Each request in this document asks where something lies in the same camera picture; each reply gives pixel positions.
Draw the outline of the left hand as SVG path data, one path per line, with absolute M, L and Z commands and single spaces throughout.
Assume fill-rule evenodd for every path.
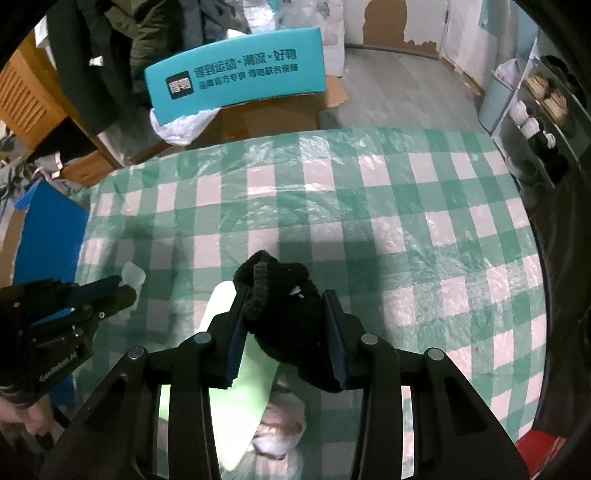
M 1 432 L 10 427 L 23 426 L 32 436 L 46 435 L 55 425 L 51 400 L 48 395 L 41 397 L 30 407 L 17 407 L 2 398 L 0 403 Z

